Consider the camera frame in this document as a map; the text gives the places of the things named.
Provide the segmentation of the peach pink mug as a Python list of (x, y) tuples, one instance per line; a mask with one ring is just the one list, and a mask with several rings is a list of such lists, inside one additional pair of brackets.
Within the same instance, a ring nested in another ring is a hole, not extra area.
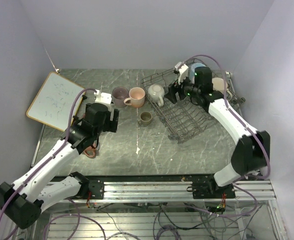
[(129, 97), (126, 98), (124, 104), (134, 108), (140, 108), (145, 103), (145, 91), (143, 88), (134, 87), (129, 91)]

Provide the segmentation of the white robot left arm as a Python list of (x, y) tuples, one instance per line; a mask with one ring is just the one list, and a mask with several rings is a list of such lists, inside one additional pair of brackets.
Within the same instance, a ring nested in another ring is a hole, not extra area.
[(47, 184), (60, 169), (99, 144), (102, 132), (115, 133), (119, 110), (101, 103), (88, 103), (83, 118), (77, 119), (60, 136), (54, 147), (25, 175), (8, 184), (0, 184), (0, 209), (20, 229), (30, 227), (42, 212), (68, 197), (88, 195), (89, 180), (78, 172), (51, 186)]

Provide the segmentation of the cream white speckled mug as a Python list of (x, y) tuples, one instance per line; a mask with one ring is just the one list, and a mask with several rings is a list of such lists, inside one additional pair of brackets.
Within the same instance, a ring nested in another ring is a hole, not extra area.
[(162, 107), (164, 105), (164, 94), (164, 88), (159, 84), (153, 84), (148, 88), (148, 95), (150, 99), (159, 107)]

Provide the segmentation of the green inside floral mug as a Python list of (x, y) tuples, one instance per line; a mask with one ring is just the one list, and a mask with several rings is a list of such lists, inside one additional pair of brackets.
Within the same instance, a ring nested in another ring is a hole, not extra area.
[(228, 91), (228, 84), (220, 77), (212, 78), (212, 84), (215, 91), (220, 91), (221, 93)]

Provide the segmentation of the purple mug dark handle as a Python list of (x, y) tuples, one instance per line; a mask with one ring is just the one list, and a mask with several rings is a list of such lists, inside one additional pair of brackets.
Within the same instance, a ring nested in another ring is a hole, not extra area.
[(113, 100), (114, 105), (117, 108), (126, 107), (124, 100), (126, 98), (128, 98), (128, 96), (129, 96), (129, 90), (123, 86), (116, 87), (112, 91), (112, 100)]

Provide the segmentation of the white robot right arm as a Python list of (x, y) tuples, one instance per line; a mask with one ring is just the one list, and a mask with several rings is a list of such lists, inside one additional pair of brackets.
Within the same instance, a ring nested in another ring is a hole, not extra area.
[(258, 131), (248, 124), (229, 104), (225, 90), (218, 90), (212, 82), (212, 71), (207, 66), (198, 66), (189, 78), (185, 64), (174, 70), (178, 78), (168, 86), (165, 94), (171, 103), (190, 97), (209, 115), (214, 117), (229, 133), (236, 147), (231, 162), (214, 174), (213, 182), (207, 185), (207, 192), (218, 198), (229, 185), (242, 176), (270, 166), (270, 135)]

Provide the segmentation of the light blue mug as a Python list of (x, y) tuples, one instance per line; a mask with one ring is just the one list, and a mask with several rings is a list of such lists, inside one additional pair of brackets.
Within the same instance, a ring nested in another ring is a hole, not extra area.
[(199, 68), (199, 67), (205, 67), (206, 65), (203, 64), (203, 63), (193, 63), (191, 66), (190, 66), (190, 71), (189, 71), (189, 79), (191, 81), (191, 83), (195, 83), (195, 69), (196, 68)]

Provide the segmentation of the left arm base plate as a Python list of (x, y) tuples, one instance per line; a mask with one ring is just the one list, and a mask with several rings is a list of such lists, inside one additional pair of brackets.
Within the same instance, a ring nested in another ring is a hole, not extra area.
[(104, 198), (104, 183), (97, 178), (86, 178), (81, 174), (76, 174), (74, 178), (80, 184), (80, 189), (74, 196), (77, 199), (102, 200)]

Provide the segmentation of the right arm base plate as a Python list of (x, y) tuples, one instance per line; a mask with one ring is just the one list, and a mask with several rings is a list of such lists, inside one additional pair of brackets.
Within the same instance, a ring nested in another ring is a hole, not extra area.
[(222, 199), (223, 197), (234, 199), (236, 197), (231, 184), (220, 187), (213, 179), (193, 182), (187, 187), (187, 192), (192, 193), (193, 199)]

